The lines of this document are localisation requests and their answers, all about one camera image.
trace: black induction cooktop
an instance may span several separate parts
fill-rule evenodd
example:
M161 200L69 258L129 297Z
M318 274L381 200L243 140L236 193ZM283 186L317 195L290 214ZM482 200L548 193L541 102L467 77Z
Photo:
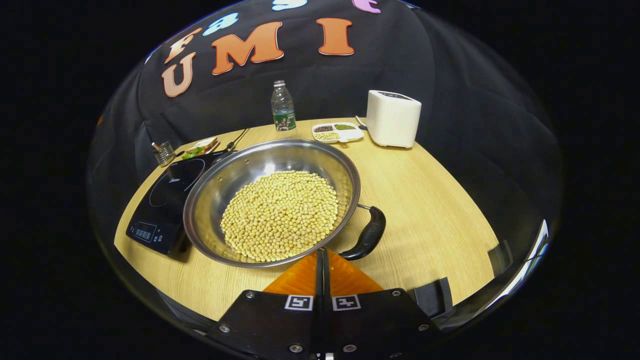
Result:
M161 254L176 251L184 241L182 212L189 192L226 154L226 150L216 151L167 166L138 204L127 236Z

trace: digital display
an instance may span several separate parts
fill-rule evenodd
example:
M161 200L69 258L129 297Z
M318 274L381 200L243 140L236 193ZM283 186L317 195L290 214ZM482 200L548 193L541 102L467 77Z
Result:
M156 231L156 226L151 224L146 224L144 222L138 222L136 224L136 236L142 238L147 241L151 241L151 236L154 235L154 231Z
M411 100L406 96L402 96L402 95L398 95L398 94L391 94L390 92L382 92L379 91L379 93L381 93L384 96L389 96L389 97L395 97L396 99L402 99L402 100Z

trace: round wooden table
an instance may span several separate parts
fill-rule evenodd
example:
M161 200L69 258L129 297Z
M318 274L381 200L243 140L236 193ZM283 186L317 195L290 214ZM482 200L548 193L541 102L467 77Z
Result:
M357 125L354 118L299 121L298 137L313 140L313 125L338 121ZM218 136L217 150L222 150L241 132L211 136ZM274 125L255 127L235 150L277 138ZM180 146L176 152L195 143ZM493 279L487 252L498 245L495 234L460 184L424 148L417 143L412 149L380 147L367 131L359 141L332 146L358 168L362 183L359 203L380 208L387 218L385 234L375 250L354 261L359 269L383 288L410 290L447 277L453 304ZM115 246L123 257L161 292L219 320L243 290L263 290L292 265L238 268L211 260L193 247L181 258L171 258L127 237L125 230L134 210L163 171L156 168L138 188L115 236ZM326 248L337 252L350 249L368 221L368 211L356 210Z

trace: white toaster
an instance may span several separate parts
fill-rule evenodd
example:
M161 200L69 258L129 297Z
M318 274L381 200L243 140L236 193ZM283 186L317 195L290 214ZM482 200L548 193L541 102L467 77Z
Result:
M369 90L367 129L380 146L413 147L422 104L394 92Z

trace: water bottle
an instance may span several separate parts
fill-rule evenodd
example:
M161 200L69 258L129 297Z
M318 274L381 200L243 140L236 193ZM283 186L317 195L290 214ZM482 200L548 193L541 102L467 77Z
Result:
M271 112L273 113L273 122L276 126L278 138L298 137L293 99L291 99L291 94L284 85L284 80L273 82Z

